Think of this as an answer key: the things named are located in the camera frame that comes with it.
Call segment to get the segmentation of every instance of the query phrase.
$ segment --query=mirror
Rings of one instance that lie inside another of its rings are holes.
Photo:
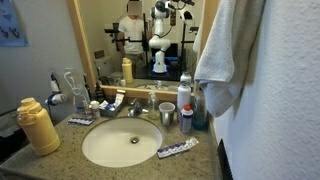
[[[147,20],[149,20],[150,14],[150,8],[154,6],[155,1],[150,0],[141,0],[143,5],[143,12],[145,13],[145,17]],[[90,88],[94,89],[94,84],[96,80],[98,79],[98,71],[97,71],[97,64],[104,64],[105,61],[111,64],[110,66],[107,66],[108,72],[100,72],[100,76],[109,76],[112,73],[122,74],[121,70],[121,63],[122,58],[119,51],[117,51],[115,43],[112,43],[112,40],[114,39],[113,33],[106,33],[104,30],[110,30],[113,29],[113,23],[119,22],[119,20],[122,17],[125,17],[127,15],[126,13],[126,4],[128,0],[117,0],[116,3],[112,0],[96,0],[96,1],[89,1],[89,0],[72,0],[67,1],[70,17],[73,23],[76,40],[79,48],[79,53],[81,56],[82,65],[84,68],[84,71],[87,74],[87,80],[89,82]],[[182,51],[182,39],[183,36],[185,37],[185,41],[194,41],[196,31],[189,33],[190,27],[198,27],[201,19],[201,14],[208,12],[210,14],[214,14],[213,10],[217,7],[217,2],[206,2],[205,0],[194,0],[195,6],[189,6],[190,11],[193,13],[195,17],[195,21],[191,24],[186,25],[186,29],[184,29],[184,23],[179,19],[179,14],[177,13],[176,18],[176,26],[174,26],[168,36],[167,39],[170,39],[172,43],[177,43],[177,51],[179,56],[181,54],[184,54],[184,58],[181,60],[183,68],[177,69],[177,71],[172,72],[172,76],[170,76],[170,79],[167,81],[163,81],[163,79],[157,79],[157,78],[147,78],[146,80],[134,80],[137,82],[137,84],[127,84],[126,87],[131,88],[142,88],[142,87],[148,87],[150,84],[157,84],[158,80],[162,81],[162,85],[165,87],[167,86],[178,86],[178,80],[180,79],[181,72],[182,71],[189,71],[191,72],[191,75],[193,77],[193,73],[196,68],[196,62],[197,62],[197,55],[193,52],[192,46],[193,43],[184,43],[184,50]],[[203,33],[202,33],[202,41],[200,49],[203,48],[203,42],[205,42],[205,37],[207,36],[207,33],[210,30],[211,23],[213,20],[213,17],[210,19],[207,19],[206,16],[206,23],[203,26]],[[164,31],[167,32],[170,29],[170,19],[165,19],[165,25],[164,25]],[[151,51],[148,52],[148,59],[152,58]]]

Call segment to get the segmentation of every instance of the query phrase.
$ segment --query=granite countertop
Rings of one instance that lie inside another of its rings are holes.
[[[128,107],[124,107],[118,117],[126,116]],[[219,173],[216,163],[216,147],[210,145],[208,132],[192,131],[182,134],[175,121],[168,127],[160,120],[149,120],[147,114],[139,117],[151,121],[162,132],[161,148],[183,142],[195,137],[199,144],[190,151],[159,159],[154,154],[148,160],[130,167],[108,168],[94,164],[82,153],[82,142],[86,134],[96,125],[108,121],[109,118],[95,120],[90,126],[68,125],[69,116],[56,125],[61,140],[60,147],[46,156],[37,156],[31,145],[27,145],[6,162],[0,165],[4,172],[25,177],[41,179],[216,179]]]

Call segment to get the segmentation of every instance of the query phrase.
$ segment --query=wall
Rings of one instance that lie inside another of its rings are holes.
[[[318,17],[319,1],[266,1],[241,100],[215,119],[234,179],[319,179]]]
[[[142,11],[146,15],[146,21],[148,21],[150,16],[150,8],[154,6],[154,0],[141,0],[142,1]],[[127,15],[126,6],[128,0],[117,0],[115,4],[113,0],[97,0],[94,2],[89,2],[88,0],[79,0],[81,17],[84,23],[87,40],[89,44],[90,54],[93,58],[93,52],[96,50],[105,50],[107,56],[112,57],[112,65],[114,71],[121,71],[121,54],[116,50],[115,44],[112,43],[114,37],[110,37],[110,34],[104,33],[104,28],[112,29],[112,23],[119,22],[123,17]],[[203,0],[194,1],[195,6],[189,6],[189,9],[195,16],[196,20],[194,25],[188,26],[199,26],[200,16],[202,11]],[[182,30],[183,22],[179,19],[177,13],[177,26],[173,27],[171,32],[166,38],[170,39],[173,43],[179,43],[181,45],[182,40]],[[165,19],[164,31],[167,32],[170,29],[169,19]],[[194,40],[195,33],[186,33],[186,40]],[[192,44],[186,45],[188,48],[192,49]],[[196,55],[194,57],[188,58],[188,66],[194,65],[196,60]]]
[[[51,108],[53,119],[60,121],[74,112],[70,87],[63,79],[65,67],[83,73],[66,2],[14,0],[13,4],[30,45],[0,47],[0,113],[17,108],[26,97],[35,97],[46,108],[54,71],[61,90],[70,95],[67,104]]]

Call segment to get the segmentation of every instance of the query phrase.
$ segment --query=small box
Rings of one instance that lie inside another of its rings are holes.
[[[115,117],[119,114],[123,107],[124,103],[122,102],[117,108],[115,108],[114,111],[99,109],[100,115],[106,117]]]

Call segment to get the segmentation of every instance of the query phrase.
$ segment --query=soap dispenser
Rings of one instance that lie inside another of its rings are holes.
[[[159,100],[155,92],[150,92],[149,95],[150,97],[148,99],[148,117],[153,120],[159,119]]]

